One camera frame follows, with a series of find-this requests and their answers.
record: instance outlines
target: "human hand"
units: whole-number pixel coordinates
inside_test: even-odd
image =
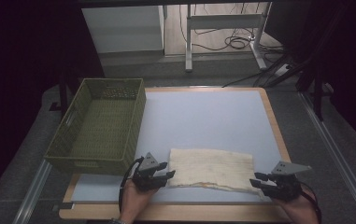
[[[311,191],[303,189],[303,192],[315,200]],[[272,201],[280,205],[295,224],[319,224],[313,204],[302,195],[288,202],[279,199],[272,199]]]
[[[119,220],[126,224],[132,224],[135,218],[146,208],[151,197],[157,191],[158,189],[141,191],[131,179],[127,180],[124,187],[124,194],[122,196],[122,207]]]

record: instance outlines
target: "metal rail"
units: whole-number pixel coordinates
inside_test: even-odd
[[[38,167],[35,178],[32,181],[25,198],[22,201],[21,207],[14,218],[13,224],[26,224],[28,223],[33,210],[35,209],[38,197],[46,183],[49,176],[51,165],[47,161],[42,161]]]
[[[347,184],[353,198],[356,201],[356,176],[349,168],[349,164],[344,159],[343,154],[341,153],[338,145],[335,143],[335,140],[329,133],[325,124],[318,119],[314,111],[312,110],[312,102],[309,99],[308,95],[302,92],[299,92],[299,96],[303,101],[306,111],[311,117],[312,122],[314,123],[316,129],[318,130],[320,137],[322,138],[324,144],[326,145],[330,155],[332,156],[333,161],[335,162],[335,166],[338,171],[342,175],[344,181]]]

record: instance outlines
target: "black cable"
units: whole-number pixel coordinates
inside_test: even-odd
[[[318,223],[321,224],[322,223],[322,211],[320,210],[320,207],[318,206],[318,197],[317,194],[315,194],[315,191],[306,183],[299,181],[300,184],[304,185],[309,191],[311,191],[311,193],[314,195],[314,198],[312,198],[311,196],[309,196],[307,193],[303,192],[301,193],[301,195],[303,197],[305,197],[307,200],[309,200],[315,210],[315,214],[317,215],[317,219],[318,219]]]
[[[124,195],[124,187],[125,187],[125,183],[128,180],[128,175],[131,173],[131,170],[134,167],[134,165],[137,164],[138,162],[140,164],[144,159],[145,159],[144,157],[140,157],[139,159],[134,160],[134,162],[130,165],[128,170],[125,172],[124,178],[122,179],[122,182],[120,184],[120,192],[119,192],[119,210],[120,210],[120,212],[121,212],[121,208],[122,208],[122,197]]]
[[[196,13],[196,5],[194,6],[194,15]],[[186,39],[186,36],[184,35],[184,32],[183,32],[183,26],[182,26],[182,23],[181,23],[181,5],[179,5],[179,21],[180,21],[180,31],[181,31],[181,34],[183,36],[183,39],[184,41],[187,43],[187,39]],[[198,35],[202,35],[202,34],[206,34],[206,33],[211,33],[211,32],[214,32],[214,31],[218,31],[220,29],[213,29],[213,30],[210,30],[210,31],[205,31],[203,33],[197,33],[195,30],[195,32],[198,34]],[[200,48],[203,48],[203,49],[208,49],[208,50],[213,50],[213,51],[218,51],[218,50],[222,50],[222,49],[227,49],[228,47],[231,47],[232,49],[243,49],[245,48],[250,40],[248,38],[245,38],[245,37],[241,37],[241,36],[236,36],[236,31],[238,29],[234,29],[231,36],[228,36],[224,39],[224,44],[225,46],[224,47],[221,47],[219,49],[211,49],[211,48],[208,48],[206,46],[203,46],[203,45],[199,45],[199,44],[192,44],[192,46],[197,46],[197,47],[200,47]]]

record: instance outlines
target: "wooden border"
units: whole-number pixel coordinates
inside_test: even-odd
[[[267,93],[262,88],[149,88],[155,91],[258,91],[262,97],[264,109],[278,144],[279,153],[284,161],[291,161],[280,133]],[[73,175],[64,196],[64,203],[71,203],[74,188],[79,175]],[[120,215],[119,206],[113,204],[74,204],[72,209],[61,209],[61,218],[65,219],[102,219],[108,220]],[[136,220],[146,221],[250,221],[250,222],[289,222],[285,212],[273,203],[252,204],[150,204]]]

